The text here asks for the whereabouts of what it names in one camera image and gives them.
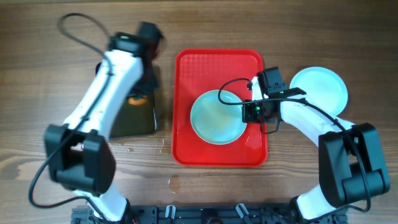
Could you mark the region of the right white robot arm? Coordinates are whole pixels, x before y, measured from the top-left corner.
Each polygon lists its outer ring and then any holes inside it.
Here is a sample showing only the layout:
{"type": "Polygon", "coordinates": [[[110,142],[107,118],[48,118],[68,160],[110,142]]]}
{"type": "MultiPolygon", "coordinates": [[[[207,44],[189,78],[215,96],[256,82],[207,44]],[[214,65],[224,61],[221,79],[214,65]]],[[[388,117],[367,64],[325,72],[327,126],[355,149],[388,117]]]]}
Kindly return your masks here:
{"type": "Polygon", "coordinates": [[[294,197],[288,213],[291,223],[311,223],[389,191],[391,181],[379,134],[369,124],[353,124],[321,109],[299,88],[274,93],[251,89],[244,110],[262,119],[279,118],[304,133],[318,147],[319,184],[294,197]]]}

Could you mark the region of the black rectangular water tray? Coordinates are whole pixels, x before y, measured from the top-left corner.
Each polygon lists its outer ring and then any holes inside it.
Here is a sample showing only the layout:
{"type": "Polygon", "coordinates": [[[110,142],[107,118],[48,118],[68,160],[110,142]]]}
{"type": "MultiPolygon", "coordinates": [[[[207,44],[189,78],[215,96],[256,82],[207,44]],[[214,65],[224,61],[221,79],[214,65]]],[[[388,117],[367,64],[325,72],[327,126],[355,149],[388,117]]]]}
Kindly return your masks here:
{"type": "MultiPolygon", "coordinates": [[[[154,66],[154,71],[158,81],[159,67],[154,66]]],[[[127,95],[113,123],[110,139],[148,135],[156,131],[155,90],[146,95],[147,103],[140,106],[130,105],[128,103],[130,97],[127,95]]]]}

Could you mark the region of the light blue plate top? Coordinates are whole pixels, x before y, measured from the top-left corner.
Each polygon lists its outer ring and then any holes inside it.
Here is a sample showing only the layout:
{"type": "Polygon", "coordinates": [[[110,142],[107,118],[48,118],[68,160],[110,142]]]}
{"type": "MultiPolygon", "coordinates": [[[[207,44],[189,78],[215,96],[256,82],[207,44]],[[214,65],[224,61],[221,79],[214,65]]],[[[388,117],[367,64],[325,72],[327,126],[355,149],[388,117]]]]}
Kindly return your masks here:
{"type": "Polygon", "coordinates": [[[242,100],[229,91],[211,90],[199,96],[190,112],[194,132],[210,144],[234,142],[245,132],[242,121],[242,100]]]}

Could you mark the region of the green and orange sponge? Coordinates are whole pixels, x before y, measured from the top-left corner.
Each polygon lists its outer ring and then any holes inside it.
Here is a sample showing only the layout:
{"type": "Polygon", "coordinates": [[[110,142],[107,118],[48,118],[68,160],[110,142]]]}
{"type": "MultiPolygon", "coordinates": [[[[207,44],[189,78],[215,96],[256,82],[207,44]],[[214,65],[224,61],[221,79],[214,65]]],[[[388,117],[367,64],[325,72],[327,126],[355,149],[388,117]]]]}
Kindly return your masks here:
{"type": "Polygon", "coordinates": [[[146,96],[143,98],[135,98],[135,97],[128,98],[128,103],[130,105],[134,105],[134,106],[144,105],[147,103],[147,101],[148,101],[148,98],[146,96]]]}

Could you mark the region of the light blue plate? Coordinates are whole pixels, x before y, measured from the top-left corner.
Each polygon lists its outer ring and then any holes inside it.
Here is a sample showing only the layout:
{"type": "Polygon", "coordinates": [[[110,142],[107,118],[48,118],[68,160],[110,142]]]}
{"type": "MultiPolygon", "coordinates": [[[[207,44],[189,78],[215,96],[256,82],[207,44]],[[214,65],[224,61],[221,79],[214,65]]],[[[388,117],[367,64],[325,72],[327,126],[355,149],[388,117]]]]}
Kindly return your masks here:
{"type": "Polygon", "coordinates": [[[242,121],[242,100],[229,91],[211,90],[199,96],[190,112],[194,132],[210,144],[234,142],[245,132],[242,121]]]}
{"type": "Polygon", "coordinates": [[[321,109],[338,116],[348,103],[344,81],[332,70],[308,67],[299,71],[290,82],[290,88],[300,88],[321,109]]]}

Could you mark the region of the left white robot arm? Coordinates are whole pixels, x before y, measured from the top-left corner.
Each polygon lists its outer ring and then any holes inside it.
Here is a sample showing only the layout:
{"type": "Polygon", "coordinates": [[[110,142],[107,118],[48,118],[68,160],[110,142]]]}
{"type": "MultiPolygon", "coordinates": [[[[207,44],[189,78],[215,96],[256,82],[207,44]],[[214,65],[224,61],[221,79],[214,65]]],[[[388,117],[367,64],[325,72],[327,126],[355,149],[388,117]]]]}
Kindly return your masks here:
{"type": "Polygon", "coordinates": [[[75,110],[62,125],[45,130],[45,166],[50,179],[86,200],[98,219],[122,223],[129,201],[113,183],[116,161],[108,145],[113,124],[129,96],[142,98],[155,87],[152,61],[161,34],[110,38],[95,78],[75,110]]]}

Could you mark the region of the red plastic tray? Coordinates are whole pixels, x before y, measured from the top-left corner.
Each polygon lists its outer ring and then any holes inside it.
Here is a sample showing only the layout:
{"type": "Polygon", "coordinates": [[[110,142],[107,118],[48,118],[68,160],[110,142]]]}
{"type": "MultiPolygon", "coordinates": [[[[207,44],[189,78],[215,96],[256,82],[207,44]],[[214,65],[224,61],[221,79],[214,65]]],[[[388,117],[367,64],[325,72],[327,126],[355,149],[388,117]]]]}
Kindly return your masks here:
{"type": "Polygon", "coordinates": [[[259,124],[248,124],[236,141],[215,145],[202,140],[190,123],[190,111],[202,94],[234,78],[253,78],[264,68],[248,49],[185,49],[175,59],[172,155],[183,166],[257,167],[267,159],[267,137],[259,124]]]}

